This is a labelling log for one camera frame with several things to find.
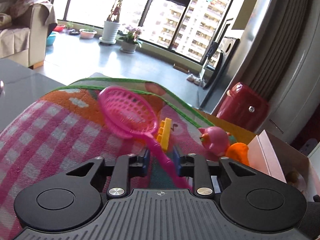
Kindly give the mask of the white air conditioner unit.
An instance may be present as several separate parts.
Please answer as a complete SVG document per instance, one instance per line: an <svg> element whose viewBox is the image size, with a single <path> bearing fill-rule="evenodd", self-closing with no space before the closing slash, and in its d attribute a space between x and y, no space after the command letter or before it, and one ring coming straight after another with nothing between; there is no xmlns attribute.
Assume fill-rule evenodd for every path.
<svg viewBox="0 0 320 240"><path fill-rule="evenodd" d="M292 142L319 105L319 0L254 0L231 60L269 104L258 125Z"/></svg>

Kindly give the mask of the tall plant in white pot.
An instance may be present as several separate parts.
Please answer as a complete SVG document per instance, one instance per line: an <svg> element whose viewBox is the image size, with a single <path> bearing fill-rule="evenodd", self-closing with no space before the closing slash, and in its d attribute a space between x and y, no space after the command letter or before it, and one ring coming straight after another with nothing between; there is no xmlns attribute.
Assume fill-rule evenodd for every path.
<svg viewBox="0 0 320 240"><path fill-rule="evenodd" d="M99 41L104 44L115 44L116 36L120 27L120 12L123 0L115 0L111 11L104 22L103 34Z"/></svg>

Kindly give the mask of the pink flower pot plant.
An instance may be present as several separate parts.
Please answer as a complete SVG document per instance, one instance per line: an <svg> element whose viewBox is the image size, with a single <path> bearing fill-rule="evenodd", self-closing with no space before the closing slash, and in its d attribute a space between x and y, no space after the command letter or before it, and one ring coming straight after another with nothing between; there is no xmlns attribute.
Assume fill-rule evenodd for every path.
<svg viewBox="0 0 320 240"><path fill-rule="evenodd" d="M137 47L142 47L142 41L139 39L142 31L140 27L126 26L126 32L119 38L121 41L121 51L127 54L136 52Z"/></svg>

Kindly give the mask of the pink toy racket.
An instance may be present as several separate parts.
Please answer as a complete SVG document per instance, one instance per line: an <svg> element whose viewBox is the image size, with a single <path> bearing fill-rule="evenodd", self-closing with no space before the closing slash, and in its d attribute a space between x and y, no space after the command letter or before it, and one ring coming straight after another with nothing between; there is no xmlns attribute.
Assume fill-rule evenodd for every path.
<svg viewBox="0 0 320 240"><path fill-rule="evenodd" d="M110 86L99 93L98 103L105 124L115 135L123 139L144 141L175 186L190 189L186 179L177 175L173 161L163 152L161 144L156 140L158 119L144 98L123 87Z"/></svg>

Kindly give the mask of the colourful play mat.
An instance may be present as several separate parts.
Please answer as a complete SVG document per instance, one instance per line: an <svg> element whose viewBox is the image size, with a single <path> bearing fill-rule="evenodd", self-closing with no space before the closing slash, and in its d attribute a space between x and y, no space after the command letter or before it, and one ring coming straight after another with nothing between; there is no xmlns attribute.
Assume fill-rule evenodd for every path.
<svg viewBox="0 0 320 240"><path fill-rule="evenodd" d="M21 230L14 199L22 189L94 157L114 160L141 152L142 141L120 139L106 127L97 97L108 86L139 93L158 120L170 118L170 144L185 152L206 153L199 139L201 127L219 126L245 144L254 138L250 131L197 112L155 82L89 77L58 88L1 131L1 239L12 239Z"/></svg>

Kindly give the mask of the pink cardboard box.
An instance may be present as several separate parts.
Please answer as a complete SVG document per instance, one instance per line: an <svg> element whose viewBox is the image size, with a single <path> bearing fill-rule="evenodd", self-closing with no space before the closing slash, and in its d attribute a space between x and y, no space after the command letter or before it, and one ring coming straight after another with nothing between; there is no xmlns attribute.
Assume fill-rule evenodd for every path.
<svg viewBox="0 0 320 240"><path fill-rule="evenodd" d="M250 167L297 188L308 201L319 195L319 177L310 159L271 133L248 144Z"/></svg>

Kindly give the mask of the pink toy pig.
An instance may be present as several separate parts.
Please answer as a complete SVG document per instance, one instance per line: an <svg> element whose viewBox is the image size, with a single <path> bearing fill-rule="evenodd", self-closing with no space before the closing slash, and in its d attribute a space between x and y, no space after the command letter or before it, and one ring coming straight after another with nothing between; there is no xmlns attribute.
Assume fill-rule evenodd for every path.
<svg viewBox="0 0 320 240"><path fill-rule="evenodd" d="M217 126L210 126L207 128L198 128L200 141L202 146L210 153L221 157L230 146L229 136L227 132Z"/></svg>

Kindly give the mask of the pink basin planter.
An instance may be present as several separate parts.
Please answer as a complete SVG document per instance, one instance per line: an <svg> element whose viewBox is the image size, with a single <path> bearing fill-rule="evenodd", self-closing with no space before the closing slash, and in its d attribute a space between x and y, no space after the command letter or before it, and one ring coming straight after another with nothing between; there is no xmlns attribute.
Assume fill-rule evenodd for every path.
<svg viewBox="0 0 320 240"><path fill-rule="evenodd" d="M97 31L94 29L80 29L79 32L82 39L93 39L97 34Z"/></svg>

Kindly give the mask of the teal plastic basin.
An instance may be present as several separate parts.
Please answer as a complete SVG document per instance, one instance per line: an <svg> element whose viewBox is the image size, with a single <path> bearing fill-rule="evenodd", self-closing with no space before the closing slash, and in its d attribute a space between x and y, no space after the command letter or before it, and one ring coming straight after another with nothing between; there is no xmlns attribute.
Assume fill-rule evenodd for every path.
<svg viewBox="0 0 320 240"><path fill-rule="evenodd" d="M50 35L47 37L47 40L46 40L46 46L47 46L47 47L53 45L53 43L54 43L54 41L55 41L55 39L56 39L56 37L57 37L58 34L59 34L59 33L56 32L56 31L52 31L52 32L50 33Z"/></svg>

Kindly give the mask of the yellow toy block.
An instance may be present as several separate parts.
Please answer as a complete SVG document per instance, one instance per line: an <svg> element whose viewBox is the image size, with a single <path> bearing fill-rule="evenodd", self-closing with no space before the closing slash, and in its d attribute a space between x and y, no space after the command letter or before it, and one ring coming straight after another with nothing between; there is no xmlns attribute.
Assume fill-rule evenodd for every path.
<svg viewBox="0 0 320 240"><path fill-rule="evenodd" d="M159 125L157 141L160 143L162 151L164 153L167 153L169 147L171 122L172 120L170 118L165 118Z"/></svg>

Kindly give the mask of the beige sofa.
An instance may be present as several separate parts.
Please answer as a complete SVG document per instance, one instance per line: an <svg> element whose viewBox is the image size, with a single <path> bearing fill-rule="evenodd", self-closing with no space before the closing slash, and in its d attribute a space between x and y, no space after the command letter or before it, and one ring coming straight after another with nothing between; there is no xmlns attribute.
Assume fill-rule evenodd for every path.
<svg viewBox="0 0 320 240"><path fill-rule="evenodd" d="M46 42L57 26L49 0L1 3L1 58L28 68L43 65Z"/></svg>

